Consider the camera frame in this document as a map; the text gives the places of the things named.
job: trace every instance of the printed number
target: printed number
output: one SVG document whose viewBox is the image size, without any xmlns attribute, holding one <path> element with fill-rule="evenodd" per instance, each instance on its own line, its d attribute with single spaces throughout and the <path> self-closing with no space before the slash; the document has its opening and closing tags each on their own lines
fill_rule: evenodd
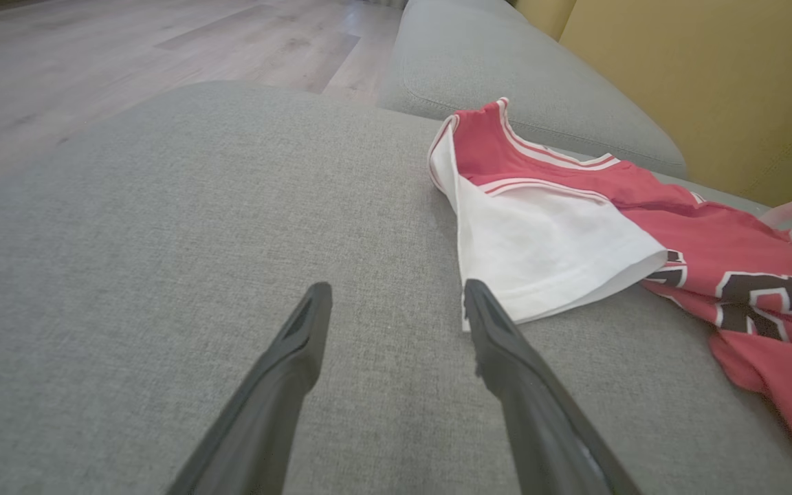
<svg viewBox="0 0 792 495">
<path fill-rule="evenodd" d="M 716 325 L 737 332 L 756 329 L 758 335 L 789 342 L 780 318 L 756 308 L 757 298 L 768 294 L 780 296 L 780 313 L 792 314 L 792 276 L 726 272 L 717 285 L 717 297 L 726 302 L 717 304 Z"/>
<path fill-rule="evenodd" d="M 680 251 L 668 250 L 669 263 L 686 263 L 683 260 L 683 253 Z M 660 267 L 657 272 L 651 273 L 647 276 L 650 282 L 657 284 L 668 285 L 670 287 L 683 287 L 686 283 L 686 265 L 673 265 Z"/>
</svg>

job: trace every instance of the yellow wall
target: yellow wall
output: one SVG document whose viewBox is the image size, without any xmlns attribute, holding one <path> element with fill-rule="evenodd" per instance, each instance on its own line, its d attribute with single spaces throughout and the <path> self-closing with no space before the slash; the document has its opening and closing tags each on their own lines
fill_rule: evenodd
<svg viewBox="0 0 792 495">
<path fill-rule="evenodd" d="M 518 0 L 515 9 L 535 26 L 556 40 L 567 24 L 576 0 Z"/>
<path fill-rule="evenodd" d="M 576 0 L 560 42 L 668 132 L 694 181 L 792 200 L 792 0 Z"/>
</svg>

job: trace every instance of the gray fabric upholstery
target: gray fabric upholstery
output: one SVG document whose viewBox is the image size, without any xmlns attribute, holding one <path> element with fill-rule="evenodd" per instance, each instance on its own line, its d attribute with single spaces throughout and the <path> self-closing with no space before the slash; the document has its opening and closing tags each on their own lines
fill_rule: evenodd
<svg viewBox="0 0 792 495">
<path fill-rule="evenodd" d="M 288 493 L 516 493 L 460 332 L 438 122 L 207 82 L 0 185 L 0 493 L 162 492 L 306 286 L 334 308 Z M 792 493 L 710 330 L 632 287 L 522 331 L 646 493 Z"/>
<path fill-rule="evenodd" d="M 512 20 L 516 22 L 527 22 L 525 16 L 521 15 L 518 10 L 515 10 L 512 5 L 509 5 L 506 0 L 492 2 L 491 0 L 409 0 L 405 6 L 407 12 L 412 6 L 418 3 L 452 3 L 454 6 L 468 7 L 471 9 L 483 10 L 484 12 L 497 16 L 500 19 Z"/>
<path fill-rule="evenodd" d="M 592 156 L 612 153 L 685 177 L 668 135 L 603 76 L 523 18 L 488 9 L 512 7 L 503 0 L 412 0 L 378 106 L 443 120 L 506 96 L 522 138 Z"/>
</svg>

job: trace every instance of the red and white shirt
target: red and white shirt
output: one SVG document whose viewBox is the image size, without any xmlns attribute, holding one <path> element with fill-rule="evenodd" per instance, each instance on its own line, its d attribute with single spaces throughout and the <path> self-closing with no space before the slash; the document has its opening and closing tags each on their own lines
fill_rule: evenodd
<svg viewBox="0 0 792 495">
<path fill-rule="evenodd" d="M 729 378 L 765 394 L 792 430 L 792 203 L 757 219 L 612 155 L 579 161 L 525 141 L 506 98 L 443 123 L 430 173 L 458 217 L 461 278 L 516 322 L 641 281 L 720 330 Z"/>
</svg>

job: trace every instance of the white stripe trim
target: white stripe trim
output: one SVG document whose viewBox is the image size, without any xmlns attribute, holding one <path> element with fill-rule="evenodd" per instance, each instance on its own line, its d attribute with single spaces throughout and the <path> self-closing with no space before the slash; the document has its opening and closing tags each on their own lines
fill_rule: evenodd
<svg viewBox="0 0 792 495">
<path fill-rule="evenodd" d="M 532 179 L 528 177 L 513 177 L 509 179 L 500 179 L 500 181 L 487 182 L 478 186 L 481 192 L 495 197 L 496 195 L 503 194 L 506 191 L 511 191 L 517 188 L 544 188 L 555 190 L 558 192 L 566 192 L 576 197 L 584 197 L 601 204 L 610 204 L 610 199 L 606 195 L 589 191 L 587 189 L 569 188 L 556 182 L 543 181 L 543 179 Z"/>
<path fill-rule="evenodd" d="M 500 127 L 503 129 L 503 135 L 505 135 L 506 139 L 516 151 L 527 157 L 540 160 L 550 165 L 572 168 L 574 170 L 603 170 L 621 161 L 610 153 L 604 154 L 602 157 L 597 157 L 597 159 L 580 161 L 574 157 L 551 150 L 541 144 L 526 141 L 519 137 L 515 131 L 512 131 L 512 125 L 509 125 L 509 116 L 506 111 L 506 107 L 509 106 L 509 98 L 500 98 L 500 100 L 497 100 L 497 106 L 500 107 Z M 534 149 L 546 151 L 546 153 L 538 153 L 534 151 Z"/>
</svg>

